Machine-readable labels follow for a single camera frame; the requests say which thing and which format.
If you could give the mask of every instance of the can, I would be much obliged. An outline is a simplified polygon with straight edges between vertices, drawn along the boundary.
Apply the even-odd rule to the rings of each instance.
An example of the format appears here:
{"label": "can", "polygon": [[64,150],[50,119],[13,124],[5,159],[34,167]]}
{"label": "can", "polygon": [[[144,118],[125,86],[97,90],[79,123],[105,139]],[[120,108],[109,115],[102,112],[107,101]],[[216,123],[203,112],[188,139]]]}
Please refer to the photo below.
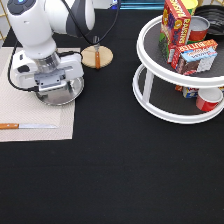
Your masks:
{"label": "can", "polygon": [[195,13],[195,9],[198,6],[198,1],[197,0],[181,0],[181,1],[183,2],[184,6],[186,7],[190,15],[193,16]]}
{"label": "can", "polygon": [[210,23],[201,16],[192,16],[188,31],[187,44],[201,42],[205,39]]}
{"label": "can", "polygon": [[199,89],[196,106],[198,109],[208,112],[217,106],[223,99],[223,93],[219,88]]}

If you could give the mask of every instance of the cereal box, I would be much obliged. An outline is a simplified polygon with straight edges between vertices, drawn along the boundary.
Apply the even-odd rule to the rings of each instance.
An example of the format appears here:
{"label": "cereal box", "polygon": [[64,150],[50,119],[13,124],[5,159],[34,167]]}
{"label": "cereal box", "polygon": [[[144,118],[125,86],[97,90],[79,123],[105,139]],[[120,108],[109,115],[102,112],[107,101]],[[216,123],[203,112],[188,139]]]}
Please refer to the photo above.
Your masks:
{"label": "cereal box", "polygon": [[190,50],[204,49],[209,47],[212,47],[214,50],[216,50],[217,46],[218,44],[214,40],[207,40],[207,41],[203,41],[199,43],[176,47],[171,66],[174,69],[177,68],[181,53],[184,53]]}
{"label": "cereal box", "polygon": [[196,88],[183,87],[183,96],[185,98],[193,98],[198,96],[198,90]]}
{"label": "cereal box", "polygon": [[224,86],[219,87],[219,89],[224,93]]}
{"label": "cereal box", "polygon": [[181,53],[176,71],[179,74],[190,75],[210,70],[216,56],[217,52],[212,47],[186,51]]}
{"label": "cereal box", "polygon": [[176,90],[176,91],[179,91],[179,92],[182,92],[182,90],[183,90],[183,86],[176,85],[176,86],[175,86],[175,90]]}
{"label": "cereal box", "polygon": [[165,0],[159,47],[167,63],[171,63],[176,46],[185,45],[191,15],[181,0]]}

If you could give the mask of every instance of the white mat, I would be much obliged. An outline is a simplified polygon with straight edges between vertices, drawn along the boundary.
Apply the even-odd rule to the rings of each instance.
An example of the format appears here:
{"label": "white mat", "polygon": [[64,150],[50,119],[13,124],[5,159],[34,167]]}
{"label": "white mat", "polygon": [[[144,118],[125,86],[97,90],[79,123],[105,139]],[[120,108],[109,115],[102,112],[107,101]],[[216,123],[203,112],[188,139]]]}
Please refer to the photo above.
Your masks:
{"label": "white mat", "polygon": [[[60,48],[61,51],[79,51]],[[53,124],[57,129],[0,130],[0,142],[72,139],[75,102],[65,106],[47,106],[35,93],[14,89],[7,79],[12,48],[0,50],[0,123]],[[14,74],[12,81],[16,84]]]}

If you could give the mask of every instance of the knife handle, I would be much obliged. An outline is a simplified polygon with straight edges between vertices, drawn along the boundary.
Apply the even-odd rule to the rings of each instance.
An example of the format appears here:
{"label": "knife handle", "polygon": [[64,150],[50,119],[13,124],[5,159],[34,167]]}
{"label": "knife handle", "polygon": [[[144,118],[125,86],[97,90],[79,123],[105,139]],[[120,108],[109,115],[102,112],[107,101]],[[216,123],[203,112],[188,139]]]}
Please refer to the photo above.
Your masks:
{"label": "knife handle", "polygon": [[19,124],[0,124],[0,129],[18,129]]}
{"label": "knife handle", "polygon": [[95,53],[96,69],[100,69],[100,53]]}

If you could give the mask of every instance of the wooden coaster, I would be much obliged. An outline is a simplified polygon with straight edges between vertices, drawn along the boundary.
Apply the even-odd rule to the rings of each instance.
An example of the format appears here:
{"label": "wooden coaster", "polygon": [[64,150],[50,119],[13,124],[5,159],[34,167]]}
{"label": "wooden coaster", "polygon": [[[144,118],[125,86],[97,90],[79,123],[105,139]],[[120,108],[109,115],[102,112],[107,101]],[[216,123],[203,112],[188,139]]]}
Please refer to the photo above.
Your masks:
{"label": "wooden coaster", "polygon": [[[81,53],[83,56],[82,63],[90,68],[95,68],[95,48],[93,46],[87,47]],[[113,53],[110,49],[100,46],[100,67],[109,65],[113,59]]]}

